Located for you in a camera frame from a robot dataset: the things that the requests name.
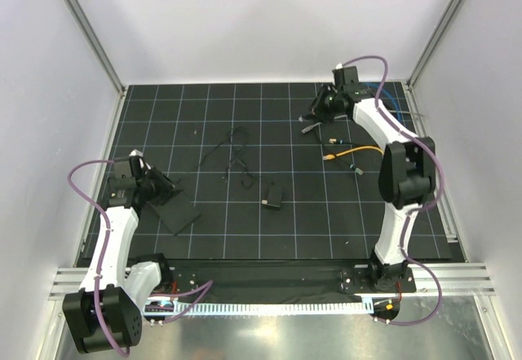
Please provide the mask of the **black network switch box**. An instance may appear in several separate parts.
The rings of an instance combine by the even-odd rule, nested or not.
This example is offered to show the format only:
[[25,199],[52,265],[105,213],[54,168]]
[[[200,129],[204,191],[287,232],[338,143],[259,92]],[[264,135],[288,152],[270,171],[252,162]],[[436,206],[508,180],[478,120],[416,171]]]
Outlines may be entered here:
[[182,233],[201,216],[185,193],[177,193],[163,203],[152,201],[149,206],[172,235]]

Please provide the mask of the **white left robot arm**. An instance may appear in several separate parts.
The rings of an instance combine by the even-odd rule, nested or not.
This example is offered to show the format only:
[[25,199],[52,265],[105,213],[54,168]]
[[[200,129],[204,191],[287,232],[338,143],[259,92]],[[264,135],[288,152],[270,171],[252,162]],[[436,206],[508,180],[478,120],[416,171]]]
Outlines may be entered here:
[[145,206],[165,204],[175,187],[137,150],[110,163],[114,173],[103,204],[82,192],[71,176],[67,178],[69,186],[99,212],[100,231],[86,276],[78,291],[65,295],[62,310],[79,353],[112,349],[126,358],[140,341],[149,296],[166,294],[173,283],[160,254],[128,266],[131,241]]

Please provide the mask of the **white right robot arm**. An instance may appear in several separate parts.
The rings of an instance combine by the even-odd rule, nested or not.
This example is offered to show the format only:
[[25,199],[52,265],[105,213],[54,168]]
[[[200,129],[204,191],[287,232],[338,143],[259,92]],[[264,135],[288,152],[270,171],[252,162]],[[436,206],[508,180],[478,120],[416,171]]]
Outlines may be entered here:
[[385,202],[381,233],[369,258],[367,280],[376,291],[391,291],[406,278],[408,245],[414,221],[436,187],[435,144],[418,138],[367,90],[321,86],[306,119],[331,122],[345,115],[362,127],[382,150],[378,191]]

